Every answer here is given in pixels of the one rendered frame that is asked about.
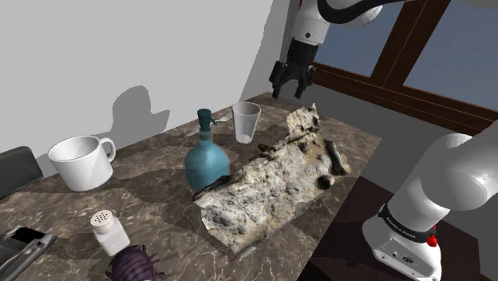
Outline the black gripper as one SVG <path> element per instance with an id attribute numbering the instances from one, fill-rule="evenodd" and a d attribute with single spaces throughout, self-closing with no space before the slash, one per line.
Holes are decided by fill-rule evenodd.
<path id="1" fill-rule="evenodd" d="M 294 96 L 300 99 L 305 89 L 313 84 L 316 68 L 313 66 L 319 45 L 312 45 L 292 38 L 287 53 L 287 62 L 277 61 L 271 71 L 272 97 L 279 98 L 282 86 L 289 79 L 298 80 Z"/>

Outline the translucent white plastic cup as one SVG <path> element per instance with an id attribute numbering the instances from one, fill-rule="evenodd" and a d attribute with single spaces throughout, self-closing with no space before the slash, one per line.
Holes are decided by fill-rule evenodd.
<path id="1" fill-rule="evenodd" d="M 241 144 L 249 144 L 258 123 L 261 108 L 248 101 L 236 103 L 232 106 L 235 139 Z"/>

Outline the silver fork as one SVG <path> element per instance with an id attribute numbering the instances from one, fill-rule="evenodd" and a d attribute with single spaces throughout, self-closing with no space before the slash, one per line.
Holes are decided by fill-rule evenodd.
<path id="1" fill-rule="evenodd" d="M 226 122 L 226 121 L 229 121 L 232 118 L 233 118 L 233 113 L 228 113 L 228 114 L 222 116 L 220 119 L 217 119 L 216 122 Z M 192 131 L 186 133 L 186 137 L 193 136 L 194 134 L 198 133 L 199 131 L 200 131 L 200 127 L 197 126 Z"/>

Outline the brown framed window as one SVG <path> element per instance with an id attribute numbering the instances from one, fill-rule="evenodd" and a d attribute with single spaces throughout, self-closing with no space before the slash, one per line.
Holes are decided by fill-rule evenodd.
<path id="1" fill-rule="evenodd" d="M 314 83 L 430 124 L 471 136 L 498 111 L 405 86 L 451 0 L 413 0 L 401 8 L 370 76 L 314 63 Z"/>

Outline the pale rough rock slab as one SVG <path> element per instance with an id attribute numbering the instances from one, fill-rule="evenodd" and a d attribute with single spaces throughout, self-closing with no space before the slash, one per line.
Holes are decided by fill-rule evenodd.
<path id="1" fill-rule="evenodd" d="M 285 138 L 193 197 L 208 233 L 236 255 L 300 216 L 351 171 L 320 133 L 314 105 L 289 113 L 287 126 Z"/>

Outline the blue bottle with teal top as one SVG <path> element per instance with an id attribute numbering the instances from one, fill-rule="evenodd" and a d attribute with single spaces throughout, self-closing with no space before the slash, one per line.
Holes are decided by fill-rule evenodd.
<path id="1" fill-rule="evenodd" d="M 195 192 L 230 174 L 227 154 L 211 140 L 211 124 L 216 125 L 216 121 L 211 117 L 211 111 L 199 109 L 197 115 L 200 124 L 200 142 L 190 149 L 184 158 L 186 179 Z"/>

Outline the dark robot stand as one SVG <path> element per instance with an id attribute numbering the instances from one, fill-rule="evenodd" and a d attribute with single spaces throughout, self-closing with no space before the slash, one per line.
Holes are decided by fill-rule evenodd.
<path id="1" fill-rule="evenodd" d="M 297 281 L 412 281 L 377 261 L 362 234 L 363 222 L 393 194 L 359 177 Z M 442 281 L 491 281 L 480 273 L 478 239 L 441 221 Z"/>

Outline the white mug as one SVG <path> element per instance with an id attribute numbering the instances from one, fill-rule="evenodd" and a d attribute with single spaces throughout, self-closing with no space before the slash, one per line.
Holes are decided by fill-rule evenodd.
<path id="1" fill-rule="evenodd" d="M 107 137 L 70 137 L 51 147 L 47 156 L 70 190 L 86 192 L 113 175 L 116 146 Z"/>

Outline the white salt shaker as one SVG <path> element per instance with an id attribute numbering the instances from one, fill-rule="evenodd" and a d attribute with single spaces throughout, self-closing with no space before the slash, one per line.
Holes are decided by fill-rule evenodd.
<path id="1" fill-rule="evenodd" d="M 101 210 L 90 219 L 93 233 L 108 256 L 114 256 L 130 244 L 121 222 L 110 210 Z"/>

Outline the purple bug toy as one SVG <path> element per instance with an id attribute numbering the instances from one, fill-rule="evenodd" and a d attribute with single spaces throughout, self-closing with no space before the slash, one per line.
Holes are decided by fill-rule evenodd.
<path id="1" fill-rule="evenodd" d="M 160 261 L 153 260 L 156 256 L 157 253 L 149 255 L 144 245 L 128 246 L 112 258 L 105 274 L 111 281 L 157 281 L 165 273 L 155 268 Z"/>

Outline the grey black flat device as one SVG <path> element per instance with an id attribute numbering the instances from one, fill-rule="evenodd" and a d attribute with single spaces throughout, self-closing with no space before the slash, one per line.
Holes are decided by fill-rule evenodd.
<path id="1" fill-rule="evenodd" d="M 14 281 L 56 239 L 20 224 L 0 235 L 0 281 Z"/>

